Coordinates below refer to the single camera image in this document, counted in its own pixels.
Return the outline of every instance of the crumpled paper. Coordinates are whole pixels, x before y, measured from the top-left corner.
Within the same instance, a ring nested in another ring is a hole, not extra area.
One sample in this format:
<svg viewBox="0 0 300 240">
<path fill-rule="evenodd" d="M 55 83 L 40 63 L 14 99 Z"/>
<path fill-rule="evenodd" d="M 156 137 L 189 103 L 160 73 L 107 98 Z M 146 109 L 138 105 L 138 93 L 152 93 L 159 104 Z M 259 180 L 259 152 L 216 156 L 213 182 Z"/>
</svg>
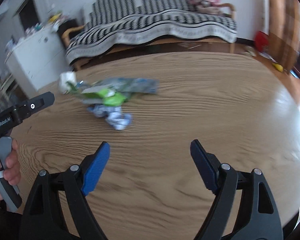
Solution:
<svg viewBox="0 0 300 240">
<path fill-rule="evenodd" d="M 121 106 L 95 105 L 87 110 L 96 117 L 106 117 L 106 122 L 116 130 L 125 129 L 132 121 L 132 114 L 123 114 Z"/>
</svg>

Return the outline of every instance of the pink stuffed toy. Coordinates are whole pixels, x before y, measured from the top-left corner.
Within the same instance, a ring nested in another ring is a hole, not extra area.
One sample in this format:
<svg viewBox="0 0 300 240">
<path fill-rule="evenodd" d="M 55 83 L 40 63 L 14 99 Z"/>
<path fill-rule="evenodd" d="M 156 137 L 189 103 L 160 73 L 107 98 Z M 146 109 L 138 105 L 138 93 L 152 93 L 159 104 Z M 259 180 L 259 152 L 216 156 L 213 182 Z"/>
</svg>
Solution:
<svg viewBox="0 0 300 240">
<path fill-rule="evenodd" d="M 195 5 L 197 11 L 200 13 L 213 15 L 222 13 L 218 7 L 220 0 L 190 0 L 190 4 Z"/>
</svg>

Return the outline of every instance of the gray handle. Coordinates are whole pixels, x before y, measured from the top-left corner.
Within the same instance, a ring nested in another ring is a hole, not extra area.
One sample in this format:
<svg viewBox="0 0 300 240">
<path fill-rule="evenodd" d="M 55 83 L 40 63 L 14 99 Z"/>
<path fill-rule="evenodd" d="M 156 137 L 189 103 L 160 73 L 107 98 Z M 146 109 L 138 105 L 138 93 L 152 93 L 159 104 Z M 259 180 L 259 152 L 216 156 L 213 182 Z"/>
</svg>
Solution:
<svg viewBox="0 0 300 240">
<path fill-rule="evenodd" d="M 17 211 L 21 206 L 22 199 L 19 195 L 20 191 L 18 186 L 11 186 L 3 178 L 3 171 L 7 169 L 6 158 L 11 153 L 12 150 L 12 138 L 11 137 L 1 137 L 0 138 L 0 162 L 2 168 L 0 170 L 0 194 L 3 200 L 7 203 L 9 210 L 11 212 Z"/>
</svg>

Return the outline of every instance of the yellow object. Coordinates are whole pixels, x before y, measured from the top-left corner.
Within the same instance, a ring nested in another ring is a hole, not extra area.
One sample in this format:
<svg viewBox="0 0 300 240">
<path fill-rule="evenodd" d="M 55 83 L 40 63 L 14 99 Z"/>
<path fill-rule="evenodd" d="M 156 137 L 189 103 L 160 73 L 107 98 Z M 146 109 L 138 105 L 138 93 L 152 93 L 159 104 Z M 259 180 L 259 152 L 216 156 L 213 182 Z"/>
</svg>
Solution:
<svg viewBox="0 0 300 240">
<path fill-rule="evenodd" d="M 280 64 L 278 64 L 278 63 L 272 63 L 272 65 L 273 65 L 277 70 L 279 70 L 280 72 L 283 72 L 283 66 L 281 66 Z"/>
<path fill-rule="evenodd" d="M 61 13 L 58 13 L 58 14 L 52 16 L 52 17 L 49 19 L 49 22 L 50 22 L 50 23 L 54 22 L 56 19 L 59 18 L 60 15 L 61 15 Z"/>
</svg>

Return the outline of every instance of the sofa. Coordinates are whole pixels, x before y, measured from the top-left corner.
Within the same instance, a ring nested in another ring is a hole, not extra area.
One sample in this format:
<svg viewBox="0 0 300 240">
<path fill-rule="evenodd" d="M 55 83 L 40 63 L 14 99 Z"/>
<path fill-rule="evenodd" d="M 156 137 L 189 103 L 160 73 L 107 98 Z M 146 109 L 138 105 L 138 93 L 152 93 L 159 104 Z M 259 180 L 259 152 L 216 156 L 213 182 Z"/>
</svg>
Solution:
<svg viewBox="0 0 300 240">
<path fill-rule="evenodd" d="M 222 16 L 197 13 L 189 0 L 95 0 L 83 6 L 84 25 L 68 29 L 62 35 L 67 46 L 66 59 L 80 70 L 87 61 L 79 59 L 109 53 L 115 44 L 158 44 L 151 41 L 167 35 L 175 38 L 160 40 L 159 44 L 165 40 L 205 41 L 202 39 L 215 37 L 230 43 L 233 53 L 237 36 L 235 8 L 229 3 L 218 6 L 228 7 L 230 13 Z M 70 39 L 71 32 L 78 30 L 82 32 Z"/>
</svg>

